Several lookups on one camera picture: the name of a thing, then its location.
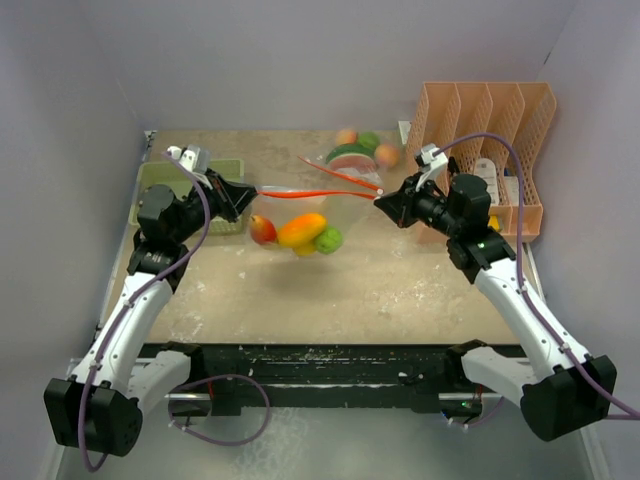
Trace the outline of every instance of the wooden table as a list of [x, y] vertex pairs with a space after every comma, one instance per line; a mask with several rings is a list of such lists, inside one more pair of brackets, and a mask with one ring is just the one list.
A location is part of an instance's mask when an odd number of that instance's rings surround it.
[[[392, 132], [381, 134], [398, 142]], [[322, 131], [167, 131], [150, 161], [170, 145], [200, 145], [214, 158], [245, 160], [246, 181], [314, 187], [324, 174], [296, 159], [332, 141]], [[385, 177], [397, 188], [398, 166]], [[351, 188], [340, 181], [342, 188]], [[209, 237], [191, 260], [149, 342], [305, 344], [455, 344], [474, 338], [518, 343], [503, 319], [448, 259], [444, 245], [418, 245], [368, 201], [345, 245], [329, 256], [298, 259], [262, 250], [246, 236]], [[108, 305], [113, 308], [132, 251], [118, 260]]]

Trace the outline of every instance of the pink fruit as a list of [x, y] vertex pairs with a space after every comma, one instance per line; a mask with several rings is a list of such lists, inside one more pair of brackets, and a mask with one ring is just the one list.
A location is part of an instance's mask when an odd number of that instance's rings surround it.
[[258, 245], [268, 245], [278, 241], [278, 231], [268, 218], [251, 215], [249, 219], [249, 233]]

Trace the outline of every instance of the green plastic tray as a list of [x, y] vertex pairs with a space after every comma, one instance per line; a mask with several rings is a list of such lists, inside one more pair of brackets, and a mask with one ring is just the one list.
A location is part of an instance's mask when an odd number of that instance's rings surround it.
[[[209, 163], [209, 168], [218, 172], [225, 180], [231, 182], [244, 181], [244, 161], [239, 158], [214, 159]], [[178, 198], [186, 196], [191, 190], [191, 182], [171, 162], [162, 161], [142, 164], [138, 170], [138, 195], [131, 206], [131, 210], [129, 210], [130, 225], [140, 226], [137, 221], [140, 197], [147, 188], [158, 183], [170, 187]], [[242, 233], [245, 223], [244, 218], [241, 218], [236, 223], [214, 218], [211, 220], [208, 234], [235, 235]]]

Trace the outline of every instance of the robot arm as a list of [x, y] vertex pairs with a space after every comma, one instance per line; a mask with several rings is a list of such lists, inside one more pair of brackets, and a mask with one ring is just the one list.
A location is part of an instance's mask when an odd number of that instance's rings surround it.
[[[227, 182], [209, 170], [210, 154], [199, 147], [171, 147], [168, 153], [203, 187], [211, 218], [219, 216], [235, 222], [257, 196], [253, 186]], [[202, 200], [195, 189], [185, 198], [177, 199], [166, 185], [154, 185], [143, 193], [137, 219], [140, 229], [134, 236], [129, 276], [114, 312], [69, 378], [52, 379], [45, 390], [47, 413], [56, 441], [61, 445], [79, 445], [79, 406], [87, 382], [90, 381], [84, 429], [87, 449], [124, 456], [138, 438], [144, 415], [167, 392], [191, 375], [202, 373], [198, 371], [203, 370], [199, 349], [180, 344], [170, 344], [150, 364], [134, 373], [138, 353], [158, 314], [176, 291], [187, 262], [183, 260], [179, 268], [151, 284], [135, 303], [130, 303], [134, 292], [187, 254], [182, 242], [204, 223]], [[105, 345], [98, 365], [96, 352]]]
[[516, 280], [516, 256], [489, 223], [491, 198], [479, 177], [459, 174], [448, 195], [434, 183], [447, 164], [431, 145], [416, 157], [420, 171], [400, 190], [374, 201], [394, 223], [407, 228], [421, 221], [446, 235], [453, 264], [489, 299], [520, 340], [528, 364], [498, 355], [480, 341], [449, 351], [450, 373], [460, 384], [478, 383], [519, 406], [533, 432], [553, 440], [607, 416], [609, 402], [598, 395], [564, 354], [567, 348], [607, 392], [613, 392], [616, 369], [606, 356], [593, 358], [562, 326], [525, 279], [524, 288], [561, 346], [525, 303]]

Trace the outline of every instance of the gray wall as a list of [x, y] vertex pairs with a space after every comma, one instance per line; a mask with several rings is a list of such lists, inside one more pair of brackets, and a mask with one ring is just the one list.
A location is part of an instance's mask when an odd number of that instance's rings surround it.
[[1, 478], [40, 467], [42, 393], [91, 338], [142, 146], [77, 7], [2, 0]]
[[[580, 1], [540, 80], [557, 122], [536, 179], [545, 205], [536, 259], [548, 301], [577, 338], [618, 367], [640, 407], [640, 3]], [[602, 422], [618, 480], [638, 478], [638, 422]]]
[[393, 128], [425, 80], [534, 80], [575, 0], [83, 0], [142, 125]]

